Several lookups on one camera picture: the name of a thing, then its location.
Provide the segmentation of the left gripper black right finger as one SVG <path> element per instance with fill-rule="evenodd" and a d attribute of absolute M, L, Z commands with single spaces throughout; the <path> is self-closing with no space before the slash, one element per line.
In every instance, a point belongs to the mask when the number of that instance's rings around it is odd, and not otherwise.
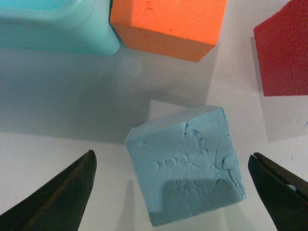
<path fill-rule="evenodd" d="M 255 188 L 279 231 L 308 229 L 308 182 L 260 153 L 248 161 Z"/>

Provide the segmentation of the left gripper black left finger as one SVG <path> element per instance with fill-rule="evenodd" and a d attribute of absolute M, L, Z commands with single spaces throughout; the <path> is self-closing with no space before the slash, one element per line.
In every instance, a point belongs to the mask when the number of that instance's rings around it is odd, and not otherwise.
<path fill-rule="evenodd" d="M 3 213 L 2 231 L 77 231 L 96 173 L 89 150 L 29 197 Z"/>

